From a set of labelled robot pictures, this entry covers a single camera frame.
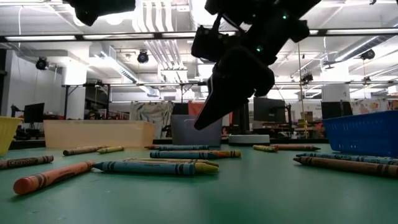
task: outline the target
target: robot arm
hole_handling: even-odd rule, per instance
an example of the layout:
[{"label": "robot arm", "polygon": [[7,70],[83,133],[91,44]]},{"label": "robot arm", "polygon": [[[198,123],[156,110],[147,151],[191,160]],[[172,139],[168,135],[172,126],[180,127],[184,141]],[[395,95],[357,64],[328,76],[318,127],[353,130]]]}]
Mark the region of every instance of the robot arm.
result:
[{"label": "robot arm", "polygon": [[[310,35],[300,18],[321,0],[207,0],[205,9],[217,14],[212,29],[199,27],[192,55],[215,63],[208,80],[209,96],[195,128],[203,129],[238,109],[248,98],[264,96],[274,86],[274,73],[268,68],[284,44],[299,42]],[[66,0],[75,8],[82,23],[91,26],[98,16],[132,11],[135,0]],[[224,18],[237,28],[236,35],[220,33]],[[243,23],[251,27],[244,31]]]}]

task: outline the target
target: blue plastic basket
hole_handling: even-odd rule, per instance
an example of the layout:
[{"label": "blue plastic basket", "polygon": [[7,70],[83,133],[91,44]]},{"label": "blue plastic basket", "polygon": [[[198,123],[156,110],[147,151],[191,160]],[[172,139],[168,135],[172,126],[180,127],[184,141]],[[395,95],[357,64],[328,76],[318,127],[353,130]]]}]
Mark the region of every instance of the blue plastic basket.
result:
[{"label": "blue plastic basket", "polygon": [[323,125],[334,151],[398,157],[398,111],[325,119]]}]

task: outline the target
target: yellow basket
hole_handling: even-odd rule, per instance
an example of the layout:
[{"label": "yellow basket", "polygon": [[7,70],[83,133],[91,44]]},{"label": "yellow basket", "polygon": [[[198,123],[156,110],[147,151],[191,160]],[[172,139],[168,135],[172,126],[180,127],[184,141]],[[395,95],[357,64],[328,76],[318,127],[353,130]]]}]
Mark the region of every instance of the yellow basket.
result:
[{"label": "yellow basket", "polygon": [[0,116],[0,156],[7,153],[11,141],[18,128],[18,124],[22,121],[20,118],[8,118]]}]

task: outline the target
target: blue crayon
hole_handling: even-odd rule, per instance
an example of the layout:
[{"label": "blue crayon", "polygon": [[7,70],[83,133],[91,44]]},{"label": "blue crayon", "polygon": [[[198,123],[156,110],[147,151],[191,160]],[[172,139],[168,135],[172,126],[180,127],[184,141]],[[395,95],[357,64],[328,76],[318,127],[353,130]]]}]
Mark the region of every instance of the blue crayon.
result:
[{"label": "blue crayon", "polygon": [[186,145],[186,146],[146,146],[147,149],[158,149],[160,151],[184,151],[184,150],[204,150],[209,149],[206,145]]},{"label": "blue crayon", "polygon": [[385,159],[375,156],[354,156],[354,155],[345,155],[345,154],[312,153],[312,152],[302,153],[296,156],[318,157],[325,159],[340,159],[346,161],[369,162],[369,163],[384,164],[384,165],[398,165],[398,159]]},{"label": "blue crayon", "polygon": [[165,159],[217,159],[220,155],[212,152],[151,152],[151,158],[165,158]]},{"label": "blue crayon", "polygon": [[141,174],[195,175],[195,173],[216,172],[218,167],[202,163],[156,163],[107,161],[93,165],[94,168],[107,172],[132,172]]}]

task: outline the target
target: green table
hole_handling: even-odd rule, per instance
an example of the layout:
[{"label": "green table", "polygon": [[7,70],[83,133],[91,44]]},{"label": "green table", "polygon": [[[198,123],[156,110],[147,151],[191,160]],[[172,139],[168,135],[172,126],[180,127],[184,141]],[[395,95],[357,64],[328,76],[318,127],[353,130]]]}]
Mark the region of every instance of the green table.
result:
[{"label": "green table", "polygon": [[[329,145],[317,145],[330,152]],[[6,158],[53,154],[52,164],[0,170],[0,223],[393,223],[398,180],[305,167],[297,152],[240,149],[241,159],[220,159],[214,176],[90,172],[45,190],[16,196],[18,178],[92,159],[149,157],[124,151],[63,157],[61,151],[9,151]]]}]

